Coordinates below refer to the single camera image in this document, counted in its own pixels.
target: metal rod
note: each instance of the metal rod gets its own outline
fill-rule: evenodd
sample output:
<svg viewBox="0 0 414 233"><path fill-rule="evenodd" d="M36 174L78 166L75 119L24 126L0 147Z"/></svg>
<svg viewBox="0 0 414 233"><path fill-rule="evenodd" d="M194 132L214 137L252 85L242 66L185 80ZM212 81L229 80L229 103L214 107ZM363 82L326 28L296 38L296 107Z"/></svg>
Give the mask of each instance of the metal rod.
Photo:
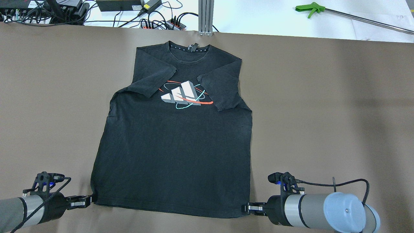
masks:
<svg viewBox="0 0 414 233"><path fill-rule="evenodd" d="M325 11L329 11L329 12L332 12L332 13L335 13L335 14L338 14L338 15L342 15L342 16L345 16L345 17L348 17L348 18L351 18L351 19L354 19L354 20L358 20L358 21L361 21L361 22L364 22L364 23L367 23L367 24L372 24L372 25L388 28L388 29L391 29L391 30L394 30L394 31L404 32L404 33L407 33L407 34L410 34L410 35L414 35L414 31L411 31L411 30L408 30L408 29L405 29L405 28L401 28L401 27L397 27L397 26L377 22L377 21L374 21L374 20L358 17L358 16L355 16L355 15L350 15L350 14L347 14L347 13L339 12L339 11L336 11L336 10L331 10L331 9L328 9L328 8L325 8Z"/></svg>
<svg viewBox="0 0 414 233"><path fill-rule="evenodd" d="M213 35L213 9L214 0L207 0L206 5L206 36Z"/></svg>
<svg viewBox="0 0 414 233"><path fill-rule="evenodd" d="M206 0L198 0L198 32L205 35L206 28Z"/></svg>

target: black power adapter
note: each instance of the black power adapter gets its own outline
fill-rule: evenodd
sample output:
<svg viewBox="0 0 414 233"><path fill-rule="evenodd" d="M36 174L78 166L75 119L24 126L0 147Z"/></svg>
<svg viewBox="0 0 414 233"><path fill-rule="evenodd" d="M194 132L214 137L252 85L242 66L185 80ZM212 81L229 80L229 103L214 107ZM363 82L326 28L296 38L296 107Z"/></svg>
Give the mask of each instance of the black power adapter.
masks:
<svg viewBox="0 0 414 233"><path fill-rule="evenodd" d="M147 14L151 14L153 11L155 11L159 6L161 6L162 1L161 0L149 0L147 3L145 3L142 8L145 9Z"/></svg>
<svg viewBox="0 0 414 233"><path fill-rule="evenodd" d="M96 0L99 9L104 11L139 11L144 4L143 0Z"/></svg>

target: black cable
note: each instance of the black cable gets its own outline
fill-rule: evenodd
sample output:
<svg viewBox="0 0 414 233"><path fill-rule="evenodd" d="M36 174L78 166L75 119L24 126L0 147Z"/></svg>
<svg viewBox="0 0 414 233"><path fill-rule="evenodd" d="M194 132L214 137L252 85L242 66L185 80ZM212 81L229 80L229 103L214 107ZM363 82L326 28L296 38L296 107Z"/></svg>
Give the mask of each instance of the black cable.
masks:
<svg viewBox="0 0 414 233"><path fill-rule="evenodd" d="M176 1L181 5L180 7L171 7L171 4L170 4L169 1L163 2L161 5L163 7L170 8L170 9L180 9L181 7L183 7L183 4L179 0L176 0ZM164 3L168 3L168 5L170 5L170 7L164 6Z"/></svg>
<svg viewBox="0 0 414 233"><path fill-rule="evenodd" d="M11 17L11 19L13 19L13 16L15 16L16 15L16 10L11 10L10 11L10 17Z"/></svg>
<svg viewBox="0 0 414 233"><path fill-rule="evenodd" d="M216 28L216 27L214 27L214 25L212 25L212 26L213 26L213 28L214 28L214 29L216 29L216 31L217 31L217 32L219 32L219 31L217 30L217 28Z"/></svg>
<svg viewBox="0 0 414 233"><path fill-rule="evenodd" d="M130 26L129 28L133 28L133 27L136 27L136 26L140 26L140 27L142 28L142 20L145 20L145 19L140 19L140 20L138 21L138 23L139 23L139 24L134 25L134 26Z"/></svg>
<svg viewBox="0 0 414 233"><path fill-rule="evenodd" d="M13 15L14 15L14 10L10 10L8 14L6 14L6 20L4 20L4 23L9 23L9 22L14 21Z"/></svg>
<svg viewBox="0 0 414 233"><path fill-rule="evenodd" d="M113 18L113 25L112 25L112 27L115 27L115 20L116 20L116 17L120 14L122 12L122 10L120 10L119 12L118 12L118 14L116 14L115 15L115 17Z"/></svg>
<svg viewBox="0 0 414 233"><path fill-rule="evenodd" d="M21 13L19 12L19 18L23 19L25 13L27 13L27 12L25 12L25 10L23 10Z"/></svg>
<svg viewBox="0 0 414 233"><path fill-rule="evenodd" d="M169 28L167 26L167 22L165 22L165 21L153 20L152 22L154 22L157 25L153 29L156 29L157 27L160 27L163 30L169 30Z"/></svg>
<svg viewBox="0 0 414 233"><path fill-rule="evenodd" d="M173 28L171 30L174 30L174 27L176 26L176 22L173 22L173 8L171 7L170 2L167 1L167 3L168 3L168 5L170 5L170 9L171 9L171 23L173 25Z"/></svg>
<svg viewBox="0 0 414 233"><path fill-rule="evenodd" d="M135 20L136 18L140 17L140 16L141 16L141 15L143 15L144 13L145 13L145 8L142 8L142 9L140 10L140 12L138 13L138 15L137 15L135 18L131 19L130 21L127 21L126 23L124 23L124 24L122 24L121 26L118 26L118 27L123 27L123 26L125 26L125 25L129 24L130 22L132 22L132 21L133 21L133 20Z"/></svg>
<svg viewBox="0 0 414 233"><path fill-rule="evenodd" d="M44 8L43 7L43 4L46 2L46 1L43 1L42 3L39 3L37 0L34 0L35 2L36 2L36 4L38 5L38 6L40 6L40 8L41 9L43 9L44 11L46 11L49 15L54 15L56 18L58 18L58 19L60 19L60 20L63 20L63 21L66 21L66 19L63 19L63 18L61 18L61 17L59 17L59 16L57 16L55 13L51 13L50 11L48 11L48 10L46 10L46 8Z"/></svg>
<svg viewBox="0 0 414 233"><path fill-rule="evenodd" d="M181 13L181 14L177 17L178 25L180 25L180 24L181 24L181 19L183 18L183 16L184 16L184 15L194 15L194 16L197 16L197 17L198 17L198 14L193 13L193 12L184 12L184 13Z"/></svg>
<svg viewBox="0 0 414 233"><path fill-rule="evenodd" d="M30 23L31 23L32 20L36 20L36 23L39 23L40 21L38 21L38 18L39 18L39 11L37 10L34 17L33 16L31 17Z"/></svg>
<svg viewBox="0 0 414 233"><path fill-rule="evenodd" d="M67 180L66 183L64 183L61 187L59 187L56 192L54 192L50 197L48 197L42 204L40 204L29 216L27 216L21 223L19 223L10 233L14 233L17 230L19 230L37 211L39 211L46 203L48 203L60 190L62 190L70 181L70 177L63 178L64 180Z"/></svg>
<svg viewBox="0 0 414 233"><path fill-rule="evenodd" d="M34 16L32 16L31 18L28 18L28 19L26 19L25 21L27 21L27 20L30 20L30 22L29 23L31 23L31 21L32 20L36 20L36 21L46 21L46 20L48 20L48 19L50 19L50 18L52 18L53 16L49 16L49 15L46 15L46 16L37 16L37 17L34 17Z"/></svg>
<svg viewBox="0 0 414 233"><path fill-rule="evenodd" d="M163 20L164 20L164 22L165 22L165 24L164 24L164 25L165 25L165 27L166 27L166 28L168 28L167 21L165 20L164 16L163 16L163 15L162 15L159 11L156 11L156 10L155 10L155 11L153 11L153 12L149 13L149 14L148 14L148 21L149 21L149 16L150 16L152 13L154 13L154 12L158 13L159 15L161 15L162 19L163 19Z"/></svg>
<svg viewBox="0 0 414 233"><path fill-rule="evenodd" d="M144 26L142 25L143 23L145 23L145 28L148 28L149 21L147 19L141 19L141 20L142 20L141 28L144 28Z"/></svg>
<svg viewBox="0 0 414 233"><path fill-rule="evenodd" d="M95 4L97 4L97 2L95 1L95 0L85 0L85 1L83 1L83 2L95 2Z"/></svg>
<svg viewBox="0 0 414 233"><path fill-rule="evenodd" d="M71 21L71 19L69 18L69 14L68 14L69 8L63 7L61 8L61 10L63 11L63 15L66 17L65 22Z"/></svg>
<svg viewBox="0 0 414 233"><path fill-rule="evenodd" d="M365 195L364 195L364 197L362 199L362 204L365 205L365 202L366 202L366 199L368 198L368 193L369 193L369 182L366 179L351 180L351 181L348 181L348 182L345 182L345 183L335 184L335 185L333 185L333 184L310 183L310 182L306 182L306 181L303 181L303 180L296 179L296 182L298 184L303 183L303 184L308 184L308 185L324 186L324 187L334 187L334 186L338 187L338 186L343 186L343 185L347 185L347 184L352 184L352 183L355 183L355 182L358 182L358 181L363 181L366 184Z"/></svg>
<svg viewBox="0 0 414 233"><path fill-rule="evenodd" d="M71 21L71 22L66 22L66 23L56 23L56 24L46 24L46 25L41 25L41 24L28 24L28 23L22 23L22 22L17 22L18 24L23 24L23 25L27 25L27 26L33 26L33 27L53 27L53 26L59 26L59 25L70 25L71 23L93 23L93 22L113 22L113 20L92 20L92 21ZM126 22L126 23L136 23L139 21L121 21L121 20L116 20L116 22Z"/></svg>
<svg viewBox="0 0 414 233"><path fill-rule="evenodd" d="M92 9L94 9L94 8L96 8L96 7L98 7L98 4L97 3L95 3L95 4L93 4L87 11L86 11L86 14L89 12L89 15L87 15L87 17L86 17L86 19L84 19L84 21L88 21L88 19L89 19L89 17L91 16L91 12L92 12Z"/></svg>
<svg viewBox="0 0 414 233"><path fill-rule="evenodd" d="M49 13L49 15L54 15L54 14L52 14L51 12L47 11L47 10L43 7L43 4L45 4L45 3L46 3L46 1L43 1L42 3L40 3L40 2L38 2L37 0L35 0L35 2L36 2L36 4L37 4L37 6L36 6L36 7L34 7L33 9L31 9L30 11L28 11L27 15L26 15L24 18L22 18L22 19L20 20L21 22L24 22L24 21L28 20L28 17L29 17L29 16L30 16L33 12L35 12L35 11L36 11L36 15L37 15L37 16L38 16L38 15L41 15L41 11L40 11L40 9L44 9L47 13Z"/></svg>
<svg viewBox="0 0 414 233"><path fill-rule="evenodd" d="M124 14L124 11L121 12L121 14L119 15L119 19L121 19L122 15Z"/></svg>
<svg viewBox="0 0 414 233"><path fill-rule="evenodd" d="M42 12L41 12L40 8L38 8L38 9L37 9L37 11L36 11L36 15L35 15L35 18L36 18L36 23L40 23L41 18L39 18L39 17L40 17L41 15L42 15Z"/></svg>

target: power strip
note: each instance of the power strip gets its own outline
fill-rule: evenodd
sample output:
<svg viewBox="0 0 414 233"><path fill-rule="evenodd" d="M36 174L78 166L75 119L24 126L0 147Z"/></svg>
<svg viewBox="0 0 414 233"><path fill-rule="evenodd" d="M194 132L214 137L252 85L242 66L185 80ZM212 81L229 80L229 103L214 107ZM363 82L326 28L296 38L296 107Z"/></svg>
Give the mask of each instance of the power strip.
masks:
<svg viewBox="0 0 414 233"><path fill-rule="evenodd" d="M174 18L170 19L169 21L167 21L167 25L169 26L170 30L172 30L174 28L174 30L179 30L179 31L183 31L187 27L182 23L178 23L177 20L176 20L176 17L174 17Z"/></svg>

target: light blue robot joint cap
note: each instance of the light blue robot joint cap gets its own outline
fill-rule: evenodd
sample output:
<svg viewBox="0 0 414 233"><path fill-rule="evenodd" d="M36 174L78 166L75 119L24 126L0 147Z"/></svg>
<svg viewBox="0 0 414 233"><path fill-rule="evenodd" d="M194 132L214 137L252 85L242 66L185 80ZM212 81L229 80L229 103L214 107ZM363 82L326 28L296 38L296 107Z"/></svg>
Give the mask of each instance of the light blue robot joint cap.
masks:
<svg viewBox="0 0 414 233"><path fill-rule="evenodd" d="M369 229L370 231L369 232L371 232L372 231L372 233L377 233L378 232L378 230L380 229L380 227L381 227L381 219L380 219L380 215L378 214L378 212L374 209L374 208L372 208L371 206L369 206L369 205L367 205L367 204L365 204L365 206L369 209L369 211L370 212L367 212L367 211L365 211L365 213L366 214L370 214L370 213L372 213L372 215L374 216L374 219L375 219L375 229L372 231L372 229Z"/></svg>
<svg viewBox="0 0 414 233"><path fill-rule="evenodd" d="M323 203L329 225L342 233L361 232L366 224L365 210L357 196L334 192Z"/></svg>

